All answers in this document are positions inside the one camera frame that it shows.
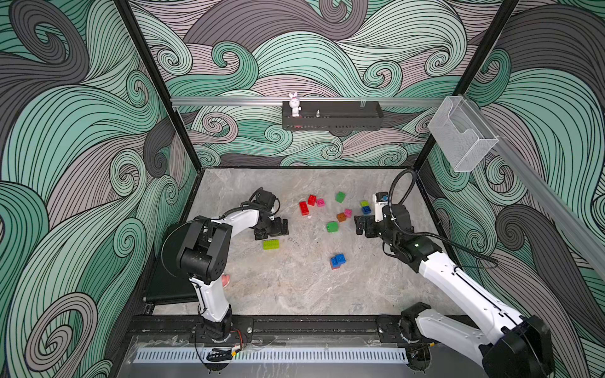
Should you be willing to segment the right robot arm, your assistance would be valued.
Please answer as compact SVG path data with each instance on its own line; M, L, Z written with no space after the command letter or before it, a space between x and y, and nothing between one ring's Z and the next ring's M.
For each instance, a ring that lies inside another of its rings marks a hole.
M468 276L425 232L414 232L403 205L383 203L376 215L354 217L356 232L379 238L388 255L431 281L473 322L464 324L419 302L403 311L408 340L430 339L452 348L490 377L547 377L555 370L550 328L525 316Z

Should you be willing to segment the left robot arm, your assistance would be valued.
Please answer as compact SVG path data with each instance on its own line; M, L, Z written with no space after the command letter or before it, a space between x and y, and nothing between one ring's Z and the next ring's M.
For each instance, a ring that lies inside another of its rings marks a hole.
M232 307L225 297L222 275L231 240L251 229L255 240L289 234L289 221L271 211L250 207L230 209L219 218L196 217L177 226L166 237L160 256L169 254L173 264L192 285L200 317L209 333L221 339L231 333Z

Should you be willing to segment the lime green long lego brick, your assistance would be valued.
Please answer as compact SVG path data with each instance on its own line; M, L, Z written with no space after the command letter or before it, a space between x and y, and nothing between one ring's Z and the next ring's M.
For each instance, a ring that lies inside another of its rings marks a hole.
M265 240L262 243L263 250L277 250L280 248L280 241L278 239Z

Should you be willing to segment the blue lego brick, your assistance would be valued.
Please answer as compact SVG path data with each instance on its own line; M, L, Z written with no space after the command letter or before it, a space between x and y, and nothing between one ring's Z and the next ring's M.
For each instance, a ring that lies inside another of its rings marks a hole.
M347 262L343 254L338 254L330 258L331 269L339 269L343 264Z

